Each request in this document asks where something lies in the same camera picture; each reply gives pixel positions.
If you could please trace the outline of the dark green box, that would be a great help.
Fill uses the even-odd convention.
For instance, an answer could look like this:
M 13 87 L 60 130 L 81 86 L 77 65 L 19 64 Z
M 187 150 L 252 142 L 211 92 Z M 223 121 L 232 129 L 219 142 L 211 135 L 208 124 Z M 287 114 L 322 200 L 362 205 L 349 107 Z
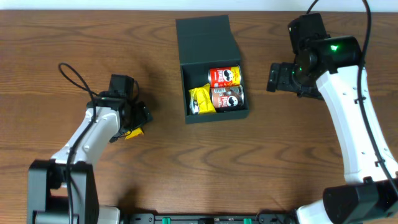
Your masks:
M 243 119 L 249 114 L 248 97 L 241 108 L 215 114 L 193 115 L 190 111 L 189 90 L 208 83 L 211 68 L 243 66 L 227 15 L 177 19 L 177 40 L 182 79 L 185 123 L 207 123 Z

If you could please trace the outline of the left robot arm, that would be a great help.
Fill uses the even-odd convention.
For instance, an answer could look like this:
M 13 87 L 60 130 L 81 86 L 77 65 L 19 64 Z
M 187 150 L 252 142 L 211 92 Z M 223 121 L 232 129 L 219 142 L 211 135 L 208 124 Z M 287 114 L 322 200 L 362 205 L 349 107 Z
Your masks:
M 105 147 L 152 120 L 144 102 L 98 98 L 79 128 L 49 160 L 28 170 L 28 223 L 121 223 L 120 209 L 101 206 L 94 168 Z

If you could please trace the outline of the long yellow snack bar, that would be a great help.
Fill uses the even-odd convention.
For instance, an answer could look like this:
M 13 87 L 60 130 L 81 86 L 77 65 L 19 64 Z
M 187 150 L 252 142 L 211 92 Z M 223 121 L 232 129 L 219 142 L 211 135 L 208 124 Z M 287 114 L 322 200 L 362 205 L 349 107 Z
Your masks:
M 202 87 L 189 90 L 190 100 L 195 99 L 198 102 L 200 112 L 199 114 L 213 114 L 216 113 L 210 97 L 210 84 L 207 83 Z

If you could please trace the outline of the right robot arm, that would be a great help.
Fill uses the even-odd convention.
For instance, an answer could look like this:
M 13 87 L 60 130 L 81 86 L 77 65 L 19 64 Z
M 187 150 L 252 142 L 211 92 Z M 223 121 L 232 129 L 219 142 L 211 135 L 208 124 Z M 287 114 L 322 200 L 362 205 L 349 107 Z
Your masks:
M 297 223 L 363 223 L 397 214 L 397 161 L 382 134 L 353 36 L 310 40 L 293 63 L 273 63 L 267 91 L 323 99 L 343 155 L 345 185 L 296 209 Z

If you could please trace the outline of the small yellow snack packet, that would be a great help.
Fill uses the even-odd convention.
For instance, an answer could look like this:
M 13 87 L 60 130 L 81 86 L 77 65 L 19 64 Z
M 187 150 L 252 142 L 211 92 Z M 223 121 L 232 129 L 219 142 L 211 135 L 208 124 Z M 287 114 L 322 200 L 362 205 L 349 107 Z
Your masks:
M 127 139 L 132 139 L 132 138 L 138 137 L 140 135 L 144 135 L 144 132 L 143 132 L 142 128 L 136 128 L 136 129 L 134 129 L 132 131 L 128 131 L 124 135 L 124 138 L 125 138 L 125 140 L 127 140 Z

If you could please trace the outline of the red Pringles can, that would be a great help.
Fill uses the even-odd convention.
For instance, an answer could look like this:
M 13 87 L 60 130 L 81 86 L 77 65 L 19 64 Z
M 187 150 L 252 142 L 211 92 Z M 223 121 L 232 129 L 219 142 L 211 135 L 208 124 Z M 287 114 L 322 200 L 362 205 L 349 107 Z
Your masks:
M 242 82 L 241 68 L 239 65 L 211 68 L 208 71 L 208 81 L 212 88 L 240 85 Z

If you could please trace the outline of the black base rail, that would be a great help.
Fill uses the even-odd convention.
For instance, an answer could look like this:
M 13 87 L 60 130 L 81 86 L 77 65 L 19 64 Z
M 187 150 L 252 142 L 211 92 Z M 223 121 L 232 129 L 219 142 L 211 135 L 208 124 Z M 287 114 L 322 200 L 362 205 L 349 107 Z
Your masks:
M 120 224 L 296 224 L 293 215 L 261 213 L 259 215 L 124 215 Z

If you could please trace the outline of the green white snack packet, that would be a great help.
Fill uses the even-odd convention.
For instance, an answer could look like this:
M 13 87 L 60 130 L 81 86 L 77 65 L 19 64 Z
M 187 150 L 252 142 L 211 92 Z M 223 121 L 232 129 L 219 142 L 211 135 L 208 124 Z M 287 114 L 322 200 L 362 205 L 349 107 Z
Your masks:
M 200 108 L 199 108 L 197 100 L 195 100 L 195 99 L 190 100 L 190 111 L 191 111 L 192 115 L 199 114 Z

